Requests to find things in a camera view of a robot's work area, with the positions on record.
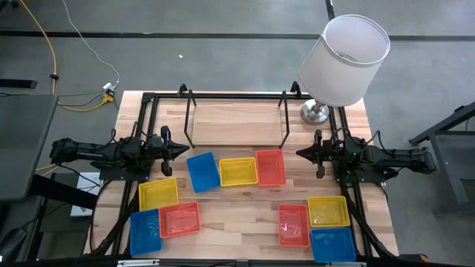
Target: yellow basket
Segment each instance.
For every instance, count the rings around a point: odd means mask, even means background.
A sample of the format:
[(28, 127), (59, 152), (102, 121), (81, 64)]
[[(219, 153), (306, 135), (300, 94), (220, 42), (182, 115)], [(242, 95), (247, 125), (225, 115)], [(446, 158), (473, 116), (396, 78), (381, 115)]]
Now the yellow basket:
[(258, 183), (255, 158), (220, 160), (221, 186), (252, 185)]
[(308, 204), (312, 227), (350, 226), (347, 201), (344, 197), (309, 197)]
[(139, 185), (140, 211), (178, 204), (177, 179), (169, 178)]

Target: red basket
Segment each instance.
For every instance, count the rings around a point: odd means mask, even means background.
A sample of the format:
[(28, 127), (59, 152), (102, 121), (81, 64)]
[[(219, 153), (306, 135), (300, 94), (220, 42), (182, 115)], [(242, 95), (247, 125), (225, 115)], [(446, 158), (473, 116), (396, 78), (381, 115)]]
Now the red basket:
[(285, 185), (284, 156), (282, 151), (258, 151), (259, 185)]
[(176, 237), (201, 229), (197, 202), (183, 203), (160, 209), (160, 237)]
[(279, 244), (292, 247), (310, 246), (306, 205), (279, 205)]

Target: concrete floor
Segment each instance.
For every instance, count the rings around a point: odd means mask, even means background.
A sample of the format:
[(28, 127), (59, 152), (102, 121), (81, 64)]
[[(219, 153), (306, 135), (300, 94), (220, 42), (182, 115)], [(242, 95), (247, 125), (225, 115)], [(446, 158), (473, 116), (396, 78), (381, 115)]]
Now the concrete floor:
[[(58, 0), (29, 1), (46, 30), (73, 30)], [(67, 0), (80, 30), (179, 33), (320, 33), (327, 21), (323, 0)], [(473, 35), (471, 0), (333, 0), (337, 15), (368, 16), (389, 34)], [(0, 13), (0, 29), (36, 30), (23, 10)], [(58, 93), (100, 90), (115, 80), (78, 39), (52, 39), (59, 68)], [(91, 39), (90, 44), (121, 73), (123, 90), (284, 90), (313, 40)], [(35, 79), (37, 89), (1, 92), (50, 93), (52, 61), (42, 38), (0, 37), (0, 78)], [(475, 42), (394, 42), (365, 96), (372, 131), (388, 148), (407, 140), (475, 99)], [(89, 96), (63, 98), (83, 103)], [(117, 110), (91, 113), (58, 108), (40, 165), (52, 141), (70, 137), (106, 142)], [(475, 121), (469, 124), (475, 128)], [(71, 167), (92, 171), (86, 162)], [(453, 201), (441, 174), (402, 171), (387, 192), (399, 250), (432, 261), (475, 266), (474, 215), (436, 218), (432, 210)]]

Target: silver lamp base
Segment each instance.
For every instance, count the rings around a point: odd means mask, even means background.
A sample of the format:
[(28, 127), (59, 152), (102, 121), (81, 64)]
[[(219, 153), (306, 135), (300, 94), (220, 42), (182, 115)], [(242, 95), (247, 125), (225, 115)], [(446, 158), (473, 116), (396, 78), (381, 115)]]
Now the silver lamp base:
[(314, 99), (307, 100), (302, 106), (300, 115), (310, 125), (320, 125), (328, 119), (328, 107)]

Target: wooden tabletop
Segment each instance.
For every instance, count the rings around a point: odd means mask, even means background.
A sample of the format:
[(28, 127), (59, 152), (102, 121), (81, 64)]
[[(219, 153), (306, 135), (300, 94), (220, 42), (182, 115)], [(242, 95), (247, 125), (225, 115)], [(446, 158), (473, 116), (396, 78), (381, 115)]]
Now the wooden tabletop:
[[(123, 94), (117, 117), (117, 138), (129, 136), (132, 126), (137, 120), (142, 91), (126, 91)], [(197, 99), (197, 105), (204, 103)], [(226, 100), (224, 103), (261, 103), (264, 107), (277, 105), (277, 100)], [(172, 164), (173, 176), (178, 181), (180, 202), (199, 202), (201, 231), (181, 237), (163, 240), (163, 250), (148, 257), (159, 258), (190, 258), (190, 259), (253, 259), (253, 260), (311, 260), (311, 248), (284, 248), (278, 245), (278, 206), (281, 203), (306, 204), (311, 196), (338, 196), (340, 188), (335, 182), (331, 164), (325, 162), (327, 174), (323, 179), (316, 179), (316, 165), (295, 154), (296, 150), (307, 148), (313, 142), (316, 129), (323, 131), (324, 139), (329, 139), (330, 124), (308, 125), (300, 118), (300, 108), (304, 100), (289, 100), (290, 135), (284, 147), (284, 164), (286, 169), (286, 185), (278, 187), (238, 186), (216, 188), (195, 194), (186, 167), (189, 156), (208, 151), (214, 153), (215, 159), (255, 156), (255, 151), (269, 149), (256, 146), (197, 146), (190, 149)], [(364, 102), (346, 107), (347, 121), (353, 136), (369, 139), (371, 136)], [(148, 127), (150, 108), (147, 110), (144, 128)], [(174, 142), (188, 144), (183, 133), (186, 114), (185, 99), (160, 99), (155, 124), (155, 133), (160, 127), (167, 125), (171, 130)], [(285, 118), (282, 115), (282, 131), (285, 134)], [(338, 111), (337, 125), (340, 127)], [(165, 178), (160, 171), (160, 162), (154, 165), (151, 180)], [(124, 182), (112, 182), (102, 193), (94, 218), (94, 245), (98, 245), (117, 220)], [(362, 184), (361, 192), (364, 209), (369, 225), (379, 239), (394, 254), (398, 254), (396, 239), (393, 233), (389, 209), (381, 189), (375, 185)], [(361, 232), (355, 226), (358, 248), (363, 252)], [(128, 224), (124, 227), (121, 251), (125, 249), (128, 239)]]

